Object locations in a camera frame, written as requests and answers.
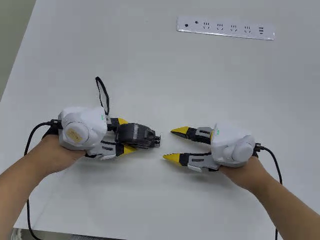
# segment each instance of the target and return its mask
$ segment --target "white power strip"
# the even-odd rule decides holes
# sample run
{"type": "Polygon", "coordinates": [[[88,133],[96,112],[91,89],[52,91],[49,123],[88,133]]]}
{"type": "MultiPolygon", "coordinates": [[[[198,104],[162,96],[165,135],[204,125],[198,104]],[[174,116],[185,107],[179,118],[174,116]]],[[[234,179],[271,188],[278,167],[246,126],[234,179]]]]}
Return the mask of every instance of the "white power strip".
{"type": "Polygon", "coordinates": [[[179,32],[247,39],[275,39],[275,29],[268,24],[254,24],[219,19],[213,20],[203,17],[179,16],[176,22],[176,30],[179,32]]]}

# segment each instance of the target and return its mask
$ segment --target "white plastic knob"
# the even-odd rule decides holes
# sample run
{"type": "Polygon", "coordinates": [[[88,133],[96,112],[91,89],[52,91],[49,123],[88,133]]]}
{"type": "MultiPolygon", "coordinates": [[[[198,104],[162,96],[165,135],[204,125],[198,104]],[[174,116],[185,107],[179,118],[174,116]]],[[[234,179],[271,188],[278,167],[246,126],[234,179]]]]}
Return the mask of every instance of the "white plastic knob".
{"type": "Polygon", "coordinates": [[[253,136],[245,136],[236,143],[232,153],[232,159],[239,163],[245,163],[252,156],[255,145],[253,136]]]}

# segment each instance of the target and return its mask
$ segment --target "cable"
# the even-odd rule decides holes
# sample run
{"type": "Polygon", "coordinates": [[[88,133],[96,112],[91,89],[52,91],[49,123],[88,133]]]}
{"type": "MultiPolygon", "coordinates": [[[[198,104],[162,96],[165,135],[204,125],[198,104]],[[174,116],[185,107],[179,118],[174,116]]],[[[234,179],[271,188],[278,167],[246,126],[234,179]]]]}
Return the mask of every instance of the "cable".
{"type": "MultiPolygon", "coordinates": [[[[42,126],[52,126],[52,125],[55,125],[57,124],[59,126],[60,121],[59,120],[51,120],[51,121],[47,121],[47,122],[42,122],[40,124],[38,124],[37,126],[35,126],[32,131],[30,132],[30,135],[29,135],[29,138],[28,138],[28,141],[26,142],[26,145],[25,145],[25,150],[24,150],[24,156],[27,155],[28,153],[28,150],[29,150],[29,146],[30,146],[30,143],[31,143],[31,140],[32,140],[32,137],[33,135],[35,134],[36,130],[42,126]]],[[[30,221],[30,201],[29,201],[29,198],[28,200],[26,201],[26,215],[27,215],[27,221],[28,221],[28,229],[29,229],[29,232],[31,234],[31,236],[36,239],[36,240],[42,240],[41,238],[38,238],[34,232],[32,231],[32,228],[31,228],[31,221],[30,221]]]]}
{"type": "MultiPolygon", "coordinates": [[[[278,176],[279,176],[279,183],[282,185],[282,175],[281,175],[281,172],[280,172],[280,168],[279,168],[279,164],[278,164],[278,161],[276,159],[276,156],[274,155],[274,153],[269,148],[267,148],[265,146],[261,146],[260,143],[256,143],[254,151],[255,152],[260,152],[260,150],[267,151],[271,155],[271,157],[273,158],[273,161],[274,161],[274,164],[275,164],[275,167],[276,167],[276,171],[278,172],[278,176]]],[[[278,229],[277,228],[275,229],[274,239],[278,240],[278,229]]]]}

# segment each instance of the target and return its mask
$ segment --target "white tabletop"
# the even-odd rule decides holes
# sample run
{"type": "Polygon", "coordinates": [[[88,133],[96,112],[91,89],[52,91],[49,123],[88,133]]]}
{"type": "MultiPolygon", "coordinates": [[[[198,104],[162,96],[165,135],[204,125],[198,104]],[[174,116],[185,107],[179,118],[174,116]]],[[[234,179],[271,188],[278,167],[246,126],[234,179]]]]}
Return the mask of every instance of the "white tabletop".
{"type": "MultiPolygon", "coordinates": [[[[0,171],[23,155],[36,124],[65,107],[98,106],[95,76],[112,117],[162,139],[160,148],[82,159],[47,177],[30,198],[33,228],[129,240],[272,239],[250,193],[219,172],[162,159],[208,151],[171,129],[220,121],[273,150],[284,185],[320,212],[318,9],[299,0],[37,0],[0,103],[0,171]],[[273,24],[276,39],[177,32],[181,15],[273,24]]],[[[272,158],[260,159],[277,178],[272,158]]],[[[15,227],[27,227],[25,210],[15,227]]]]}

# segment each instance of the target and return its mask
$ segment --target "human hand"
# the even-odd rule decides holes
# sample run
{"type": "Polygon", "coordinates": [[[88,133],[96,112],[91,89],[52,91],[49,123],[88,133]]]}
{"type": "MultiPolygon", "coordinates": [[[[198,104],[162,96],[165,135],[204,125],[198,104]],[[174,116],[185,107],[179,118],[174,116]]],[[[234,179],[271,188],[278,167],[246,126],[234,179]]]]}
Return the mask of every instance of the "human hand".
{"type": "Polygon", "coordinates": [[[47,135],[25,158],[35,163],[39,171],[47,176],[70,167],[85,154],[85,151],[71,151],[60,146],[57,135],[47,135]]]}
{"type": "Polygon", "coordinates": [[[271,175],[255,156],[250,157],[246,165],[242,167],[221,166],[219,171],[224,173],[236,185],[252,193],[263,188],[272,179],[271,175]]]}

